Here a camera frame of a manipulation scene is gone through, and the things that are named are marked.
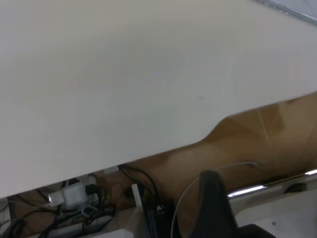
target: white plug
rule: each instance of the white plug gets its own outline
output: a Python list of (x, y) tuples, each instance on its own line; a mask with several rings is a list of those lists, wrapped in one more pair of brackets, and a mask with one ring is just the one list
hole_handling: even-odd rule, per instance
[(81, 182), (64, 187), (62, 190), (49, 194), (50, 205), (57, 206), (65, 203), (66, 207), (74, 207), (84, 204), (88, 197), (84, 184)]

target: desk surface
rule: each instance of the desk surface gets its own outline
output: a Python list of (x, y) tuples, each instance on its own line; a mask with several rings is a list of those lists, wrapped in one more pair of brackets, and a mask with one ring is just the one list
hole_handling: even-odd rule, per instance
[(0, 197), (315, 91), (316, 39), (249, 0), (0, 0)]

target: wooden floor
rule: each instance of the wooden floor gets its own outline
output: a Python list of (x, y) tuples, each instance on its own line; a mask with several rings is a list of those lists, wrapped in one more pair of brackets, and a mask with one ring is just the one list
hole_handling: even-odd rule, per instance
[[(317, 168), (317, 94), (230, 116), (202, 141), (139, 159), (129, 165), (146, 171), (164, 199), (178, 200), (201, 171), (240, 161), (256, 161), (258, 169), (236, 166), (220, 171), (228, 191), (285, 178)], [(133, 206), (124, 191), (133, 182), (120, 171), (97, 172), (119, 209)], [(138, 172), (133, 178), (151, 187)]]

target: wire bundle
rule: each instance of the wire bundle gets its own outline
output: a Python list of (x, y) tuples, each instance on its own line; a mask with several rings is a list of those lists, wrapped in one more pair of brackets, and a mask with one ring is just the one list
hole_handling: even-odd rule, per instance
[[(97, 204), (93, 202), (91, 205), (87, 205), (83, 207), (83, 209), (67, 209), (62, 210), (61, 206), (58, 206), (56, 209), (48, 209), (44, 208), (43, 206), (36, 206), (20, 195), (18, 197), (25, 202), (25, 204), (28, 204), (29, 206), (32, 206), (34, 208), (37, 208), (37, 210), (33, 210), (27, 214), (25, 214), (21, 219), (16, 220), (13, 224), (10, 225), (10, 227), (7, 230), (7, 237), (8, 238), (20, 238), (22, 236), (22, 231), (24, 227), (26, 226), (25, 219), (32, 214), (36, 213), (52, 213), (55, 214), (55, 220), (54, 222), (49, 225), (39, 236), (39, 238), (47, 238), (49, 236), (50, 231), (56, 229), (60, 224), (69, 221), (71, 219), (75, 218), (82, 218), (84, 222), (82, 223), (82, 231), (76, 234), (73, 238), (78, 238), (81, 236), (85, 236), (88, 234), (92, 234), (95, 232), (101, 231), (115, 216), (116, 212), (116, 206), (113, 204), (106, 204), (106, 192), (104, 188), (97, 187), (98, 191), (96, 192), (98, 195), (98, 201)], [(95, 219), (104, 217), (104, 216), (110, 216), (111, 218), (104, 224), (100, 225), (95, 229), (94, 231), (88, 231), (86, 229), (87, 226), (89, 226)]]

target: white cable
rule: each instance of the white cable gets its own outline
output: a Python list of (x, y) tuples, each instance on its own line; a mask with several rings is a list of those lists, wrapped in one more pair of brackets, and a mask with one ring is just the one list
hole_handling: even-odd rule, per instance
[(93, 209), (93, 210), (95, 210), (95, 211), (99, 211), (96, 207), (91, 206), (91, 205), (83, 206), (83, 208), (81, 209), (81, 214), (83, 214), (84, 217), (90, 217), (89, 214), (86, 214), (86, 213), (85, 213), (85, 209), (86, 209), (86, 208), (91, 208), (91, 209)]
[[(242, 162), (237, 162), (237, 163), (232, 163), (232, 164), (229, 164), (229, 165), (224, 165), (224, 166), (220, 166), (218, 168), (215, 168), (213, 169), (214, 171), (215, 170), (219, 170), (219, 169), (223, 169), (223, 168), (227, 168), (227, 167), (231, 167), (231, 166), (236, 166), (236, 165), (250, 165), (252, 167), (259, 167), (260, 165), (257, 163), (257, 162), (254, 162), (254, 161), (242, 161)], [(180, 205), (180, 202), (183, 198), (183, 196), (186, 194), (186, 192), (190, 189), (190, 187), (199, 179), (199, 176), (196, 177), (194, 180), (192, 180), (188, 185), (187, 187), (183, 190), (182, 194), (180, 195), (178, 201), (177, 201), (177, 204), (176, 204), (176, 207), (175, 207), (175, 211), (174, 211), (174, 215), (173, 215), (173, 220), (172, 220), (172, 226), (171, 226), (171, 229), (170, 229), (170, 238), (173, 238), (173, 229), (174, 229), (174, 222), (175, 222), (175, 218), (176, 218), (176, 213), (177, 213), (177, 209)]]

